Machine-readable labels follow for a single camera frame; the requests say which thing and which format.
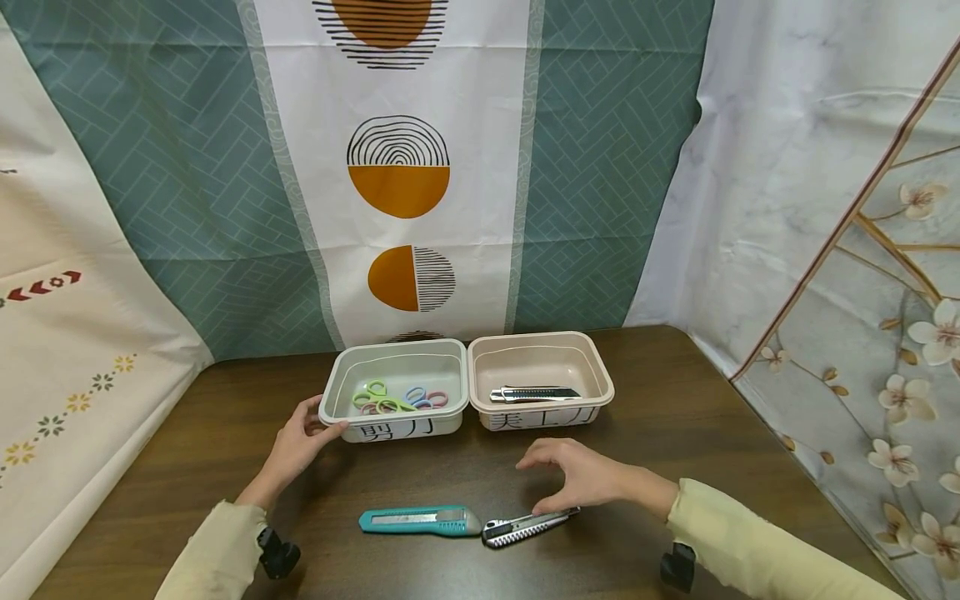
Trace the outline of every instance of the curtain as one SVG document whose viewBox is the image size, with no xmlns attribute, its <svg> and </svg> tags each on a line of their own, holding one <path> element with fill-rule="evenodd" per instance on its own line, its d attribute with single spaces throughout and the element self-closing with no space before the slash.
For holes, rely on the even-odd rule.
<svg viewBox="0 0 960 600">
<path fill-rule="evenodd" d="M 627 318 L 690 332 L 922 598 L 960 598 L 958 26 L 718 1 Z"/>
<path fill-rule="evenodd" d="M 712 0 L 406 4 L 0 0 L 0 596 L 214 360 L 623 324 Z"/>
</svg>

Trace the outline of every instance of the handwritten label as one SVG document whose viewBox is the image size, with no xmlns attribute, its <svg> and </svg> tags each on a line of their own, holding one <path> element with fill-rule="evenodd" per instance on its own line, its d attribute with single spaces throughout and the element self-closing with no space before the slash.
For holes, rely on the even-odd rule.
<svg viewBox="0 0 960 600">
<path fill-rule="evenodd" d="M 432 419 L 402 420 L 394 423 L 379 423 L 377 425 L 360 425 L 355 427 L 360 431 L 362 442 L 382 442 L 385 440 L 402 440 L 405 438 L 422 438 L 433 435 Z"/>
<path fill-rule="evenodd" d="M 531 413 L 499 413 L 490 415 L 490 430 L 537 429 L 539 427 L 567 427 L 586 425 L 596 419 L 599 406 L 590 408 L 563 408 Z"/>
</svg>

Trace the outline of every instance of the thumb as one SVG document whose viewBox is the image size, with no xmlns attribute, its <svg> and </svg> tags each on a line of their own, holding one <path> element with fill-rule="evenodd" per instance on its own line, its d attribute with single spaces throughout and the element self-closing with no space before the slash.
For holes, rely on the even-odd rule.
<svg viewBox="0 0 960 600">
<path fill-rule="evenodd" d="M 346 422 L 345 420 L 342 420 L 342 421 L 340 421 L 340 422 L 338 422 L 338 423 L 335 423 L 335 424 L 333 424 L 333 425 L 330 425 L 329 427 L 327 427 L 326 429 L 324 429 L 324 430 L 321 431 L 320 433 L 318 433 L 318 434 L 316 434 L 316 435 L 313 435 L 313 436 L 310 436 L 310 437 L 307 438 L 307 439 L 308 439 L 308 440 L 310 441 L 310 443 L 311 443 L 314 447 L 316 447 L 317 450 L 319 451 L 319 450 L 320 450 L 321 448 L 323 448 L 325 445 L 327 445 L 327 444 L 329 444 L 330 442 L 333 442 L 334 440 L 336 440 L 337 438 L 339 438 L 339 437 L 341 436 L 341 434 L 343 434 L 345 431 L 347 431 L 347 428 L 348 428 L 349 426 L 350 426 L 350 424 L 349 424 L 348 422 Z"/>
<path fill-rule="evenodd" d="M 568 492 L 566 488 L 563 488 L 559 492 L 551 496 L 547 496 L 538 502 L 532 513 L 534 516 L 540 516 L 545 515 L 546 513 L 557 513 L 558 511 L 568 509 L 571 506 L 576 506 L 577 503 L 574 502 L 573 498 L 570 496 L 570 492 Z"/>
</svg>

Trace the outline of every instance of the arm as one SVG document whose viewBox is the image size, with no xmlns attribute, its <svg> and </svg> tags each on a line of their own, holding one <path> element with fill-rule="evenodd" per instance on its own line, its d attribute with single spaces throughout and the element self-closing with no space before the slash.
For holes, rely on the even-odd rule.
<svg viewBox="0 0 960 600">
<path fill-rule="evenodd" d="M 534 513 L 630 500 L 664 521 L 676 541 L 726 586 L 754 598 L 782 600 L 902 600 L 869 577 L 807 545 L 729 496 L 682 479 L 680 485 L 646 468 L 617 463 L 573 440 L 537 440 L 517 468 L 557 465 L 564 488 Z"/>
<path fill-rule="evenodd" d="M 323 429 L 311 414 L 315 396 L 298 405 L 276 434 L 274 449 L 236 502 L 221 502 L 187 542 L 156 600 L 239 600 L 253 581 L 260 546 L 256 537 L 267 526 L 267 511 L 347 424 Z"/>
</svg>

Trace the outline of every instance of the teal utility knife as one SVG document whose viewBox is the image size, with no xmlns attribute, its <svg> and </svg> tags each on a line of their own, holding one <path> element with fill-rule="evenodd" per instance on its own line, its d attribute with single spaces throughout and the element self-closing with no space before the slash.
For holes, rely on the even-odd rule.
<svg viewBox="0 0 960 600">
<path fill-rule="evenodd" d="M 479 536 L 483 523 L 466 506 L 420 506 L 366 511 L 360 529 L 369 534 L 434 534 L 447 538 Z"/>
</svg>

